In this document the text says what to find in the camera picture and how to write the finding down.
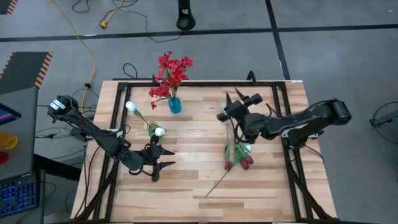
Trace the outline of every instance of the computer screen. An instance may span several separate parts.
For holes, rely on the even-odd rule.
[[[21,114],[0,103],[0,125],[21,118]]]

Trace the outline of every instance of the red flower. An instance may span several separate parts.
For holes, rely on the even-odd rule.
[[[232,169],[232,166],[234,166],[234,164],[232,164],[231,161],[225,161],[224,169],[230,171]]]
[[[244,158],[244,160],[250,165],[254,163],[254,160],[251,156],[246,156],[246,158]]]
[[[150,96],[150,97],[154,97],[154,94],[155,94],[155,91],[154,91],[153,88],[151,88],[151,89],[149,90],[149,96]]]
[[[152,102],[150,103],[150,105],[152,106],[152,110],[155,109],[155,107],[157,107],[157,105],[155,104],[154,101],[152,101]]]
[[[159,62],[159,68],[168,68],[169,66],[169,59],[170,56],[173,52],[169,50],[168,52],[165,52],[162,56],[159,57],[158,62]]]
[[[241,165],[242,165],[242,167],[243,167],[244,170],[248,170],[248,169],[249,169],[249,164],[248,164],[248,162],[242,161],[242,162],[241,162]]]
[[[187,56],[181,59],[170,59],[172,51],[165,52],[158,58],[159,63],[159,73],[155,76],[155,81],[159,81],[160,78],[162,82],[160,86],[151,88],[148,92],[150,97],[170,97],[170,89],[176,90],[182,80],[187,80],[187,74],[185,71],[188,67],[193,66],[193,60]],[[156,107],[154,102],[151,102],[152,109]]]
[[[159,73],[155,75],[155,81],[159,81],[160,78],[163,78],[163,75],[163,70],[160,70]]]

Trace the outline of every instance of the yellow cable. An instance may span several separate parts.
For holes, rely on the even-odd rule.
[[[123,5],[123,1],[124,1],[124,0],[121,0],[121,1],[120,1],[120,4],[116,7],[116,9],[114,9],[114,11],[112,11],[111,16],[109,16],[109,18],[108,18],[107,20],[105,20],[105,21],[103,21],[103,22],[99,22],[99,26],[100,26],[100,27],[102,27],[103,29],[105,29],[105,28],[108,26],[108,22],[112,19],[113,14],[114,14],[117,10],[119,10],[119,8]]]
[[[79,35],[78,35],[77,32],[76,32],[75,27],[72,25],[72,23],[70,22],[69,18],[67,17],[67,15],[65,15],[65,13],[64,13],[63,10],[61,9],[61,7],[60,7],[54,0],[51,0],[51,1],[55,4],[55,6],[59,9],[59,11],[62,13],[62,15],[64,16],[64,18],[67,20],[67,22],[69,23],[70,27],[73,29],[73,32],[75,33],[76,38],[86,47],[88,53],[90,53],[91,62],[92,62],[92,64],[93,64],[93,70],[91,71],[91,77],[90,77],[90,79],[88,80],[88,84],[91,84],[91,81],[93,80],[94,75],[95,75],[95,60],[94,60],[93,53],[91,53],[91,50],[90,50],[90,48],[88,48],[87,44],[84,43],[84,41],[82,41],[82,40],[80,39]],[[83,98],[81,99],[81,113],[83,114],[84,117],[86,117],[86,114],[85,114],[85,112],[84,112],[84,106],[85,106],[85,98],[86,98],[87,89],[88,89],[88,87],[86,87],[86,89],[84,90],[84,92],[83,92]]]

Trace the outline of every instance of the black floor stripe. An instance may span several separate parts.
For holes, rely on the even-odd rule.
[[[308,32],[308,31],[337,31],[337,30],[372,30],[372,29],[398,29],[398,24],[383,25],[358,25],[358,26],[331,26],[331,27],[286,27],[286,28],[248,28],[248,29],[222,29],[222,30],[191,30],[169,31],[150,33],[125,33],[125,34],[90,34],[79,35],[83,40],[90,39],[118,39],[131,37],[167,37],[178,35],[212,35],[212,34],[260,34],[268,32]],[[0,42],[32,42],[51,40],[75,40],[74,35],[48,36],[48,37],[3,37]]]
[[[308,31],[336,31],[336,30],[371,30],[398,29],[398,24],[361,25],[361,26],[328,26],[328,27],[287,27],[278,28],[279,32],[308,32]]]
[[[282,42],[280,41],[278,26],[276,25],[276,20],[275,20],[274,10],[272,10],[271,0],[266,0],[266,4],[267,4],[269,20],[271,22],[272,34],[274,35],[276,50],[279,57],[280,67],[282,69],[282,73],[285,80],[290,80],[289,69],[287,68],[285,53],[282,47]]]
[[[223,29],[223,30],[192,30],[192,31],[170,31],[170,32],[142,32],[126,34],[95,34],[79,35],[83,40],[88,39],[117,39],[131,37],[167,37],[178,35],[211,35],[211,34],[255,34],[272,32],[271,28],[250,28],[250,29]],[[51,41],[51,40],[75,40],[74,35],[48,36],[48,37],[6,37],[0,38],[0,42],[30,42],[30,41]]]

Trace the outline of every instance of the yellow object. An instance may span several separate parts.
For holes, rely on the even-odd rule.
[[[0,147],[3,149],[12,149],[18,144],[18,137],[0,131]]]
[[[93,53],[91,52],[90,48],[88,48],[87,44],[86,44],[84,41],[82,41],[82,40],[80,39],[79,35],[78,35],[77,32],[76,32],[75,27],[74,27],[73,24],[70,22],[70,20],[69,20],[69,18],[67,17],[67,15],[65,15],[65,13],[64,13],[63,10],[61,9],[61,7],[60,7],[54,0],[51,0],[51,1],[55,4],[55,6],[59,9],[59,11],[62,13],[62,15],[64,16],[64,18],[67,20],[67,22],[69,23],[69,25],[70,25],[70,27],[72,28],[73,32],[75,33],[76,38],[86,47],[88,53],[90,54],[91,62],[92,62],[92,64],[93,64],[93,69],[92,69],[92,71],[91,71],[91,77],[90,77],[90,79],[88,80],[88,84],[91,84],[91,81],[93,80],[94,75],[95,75],[95,60],[94,60]],[[83,97],[81,98],[81,105],[80,105],[81,113],[83,114],[84,117],[86,117],[86,114],[85,114],[85,112],[84,112],[84,106],[85,106],[85,98],[86,98],[87,89],[88,89],[88,88],[86,87],[86,89],[85,89],[84,92],[83,92]]]
[[[103,29],[105,29],[106,28],[106,22],[100,22],[99,26],[102,27]]]
[[[105,29],[105,28],[108,26],[108,22],[112,19],[113,14],[114,14],[117,10],[119,10],[119,8],[123,5],[123,1],[124,1],[124,0],[121,0],[121,1],[120,1],[120,4],[116,7],[116,9],[114,9],[114,10],[112,11],[112,13],[111,13],[111,15],[110,15],[109,18],[107,18],[105,21],[99,23],[99,26],[102,27],[102,29]]]

